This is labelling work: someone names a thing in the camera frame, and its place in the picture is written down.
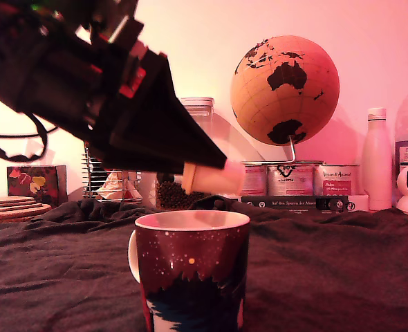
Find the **dark red mug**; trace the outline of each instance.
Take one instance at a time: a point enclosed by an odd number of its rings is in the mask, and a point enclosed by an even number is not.
[[[242,331],[250,218],[183,210],[138,218],[129,265],[147,330]]]

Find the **black cable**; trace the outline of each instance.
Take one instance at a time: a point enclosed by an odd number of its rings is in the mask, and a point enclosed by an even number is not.
[[[46,130],[46,128],[44,128],[44,125],[32,113],[24,112],[24,114],[28,118],[30,118],[32,120],[32,122],[35,124],[35,126],[37,128],[37,132],[38,132],[37,135],[43,141],[43,146],[44,146],[43,151],[41,152],[41,154],[39,156],[34,154],[31,157],[26,157],[26,156],[23,156],[23,155],[19,154],[19,155],[16,155],[16,156],[9,157],[9,156],[7,156],[6,152],[2,148],[0,148],[0,158],[1,159],[7,160],[7,161],[13,161],[13,162],[16,162],[16,163],[29,163],[29,162],[40,159],[46,153],[46,151],[47,151],[47,130]]]
[[[46,133],[51,133],[55,130],[57,130],[59,127],[53,127],[50,130],[47,130]],[[1,135],[0,134],[0,138],[34,138],[34,137],[39,137],[38,133],[30,133],[30,134],[24,134],[24,135]]]

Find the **mug rim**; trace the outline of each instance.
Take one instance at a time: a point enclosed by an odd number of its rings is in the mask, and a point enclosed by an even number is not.
[[[221,226],[214,226],[214,227],[201,227],[201,228],[178,228],[178,227],[160,227],[160,226],[152,226],[152,225],[145,225],[141,223],[145,219],[153,218],[155,215],[166,215],[166,214],[189,214],[193,212],[203,212],[208,211],[215,214],[231,214],[237,215],[240,219],[238,223],[233,225],[221,225]],[[213,231],[213,230],[229,230],[236,227],[241,227],[244,225],[249,224],[250,217],[247,214],[234,212],[234,211],[220,211],[220,210],[176,210],[176,211],[163,211],[163,212],[156,212],[151,214],[146,214],[145,216],[140,216],[135,220],[135,226],[144,228],[147,230],[160,230],[160,231],[169,231],[169,232],[204,232],[204,231]]]

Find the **wooden coaster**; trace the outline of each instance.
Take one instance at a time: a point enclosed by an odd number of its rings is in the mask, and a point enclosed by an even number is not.
[[[39,208],[43,206],[41,203],[32,203],[32,204],[21,204],[21,205],[13,205],[13,206],[1,206],[0,212],[5,211],[15,211],[15,210],[24,210],[24,209],[32,209],[32,208]]]
[[[25,206],[25,205],[33,205],[33,204],[37,204],[37,202],[35,200],[32,201],[26,201],[26,202],[6,202],[6,203],[0,203],[0,208],[6,208],[6,207],[10,207],[10,206]]]
[[[0,197],[0,206],[6,206],[3,204],[12,204],[12,203],[20,203],[20,202],[35,202],[33,197],[25,197],[25,196],[6,196]]]
[[[20,210],[0,211],[0,223],[26,221],[49,211],[51,208],[49,204],[41,204],[41,206],[34,208],[25,205]]]

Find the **globe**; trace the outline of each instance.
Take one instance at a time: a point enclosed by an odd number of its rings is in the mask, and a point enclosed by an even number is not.
[[[230,102],[241,127],[270,145],[308,140],[331,119],[340,93],[336,67],[308,39],[280,36],[251,48],[234,71]]]

